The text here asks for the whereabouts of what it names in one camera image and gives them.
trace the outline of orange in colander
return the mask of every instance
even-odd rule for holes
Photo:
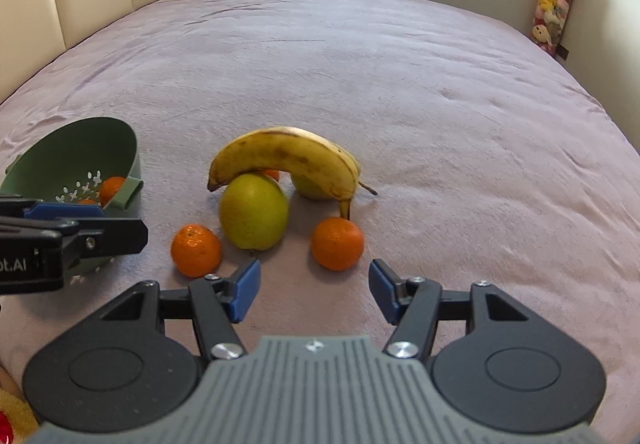
[[[104,208],[113,196],[119,192],[125,181],[126,179],[124,177],[110,177],[104,181],[100,187],[100,206]]]

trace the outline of purple blanket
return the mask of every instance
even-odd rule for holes
[[[296,195],[286,237],[261,255],[242,338],[391,332],[367,263],[447,289],[486,278],[587,345],[608,373],[596,428],[640,431],[640,159],[603,108],[510,27],[423,0],[163,0],[66,52],[0,106],[0,167],[59,126],[95,115],[140,141],[150,242],[62,291],[2,298],[0,359],[30,356],[143,278],[183,287],[169,245],[181,225],[219,231],[214,154],[246,131],[293,125],[359,158],[357,268],[310,257],[337,204]],[[284,179],[287,193],[292,191]],[[246,254],[223,241],[220,269]],[[193,346],[190,325],[169,334]],[[438,345],[462,333],[442,324]]]

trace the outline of gray gripper base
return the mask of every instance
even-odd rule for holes
[[[324,347],[307,345],[313,341]],[[480,426],[442,400],[418,361],[391,358],[376,350],[367,336],[358,336],[266,337],[249,356],[211,364],[189,400],[156,423],[105,435],[44,425],[29,440],[29,444],[77,443],[604,444],[604,440],[586,424],[541,436]]]

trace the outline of screw head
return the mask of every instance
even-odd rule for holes
[[[236,343],[218,343],[211,349],[211,355],[222,360],[238,359],[243,354],[244,348]]]
[[[396,341],[386,347],[386,353],[398,359],[415,358],[418,347],[411,341]]]
[[[324,343],[322,343],[321,341],[318,341],[317,339],[308,341],[305,344],[305,348],[309,352],[313,352],[314,354],[318,354],[318,352],[320,352],[324,347],[325,347]]]

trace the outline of stuffed toy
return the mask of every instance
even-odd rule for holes
[[[20,388],[0,366],[0,444],[22,444],[38,423]]]
[[[533,37],[540,42],[540,44],[548,44],[551,45],[551,36],[549,35],[549,31],[546,26],[537,25],[531,31]]]
[[[545,11],[544,15],[542,15],[542,19],[545,21],[547,29],[549,24],[557,24],[558,26],[560,25],[560,19],[556,16],[553,10]]]

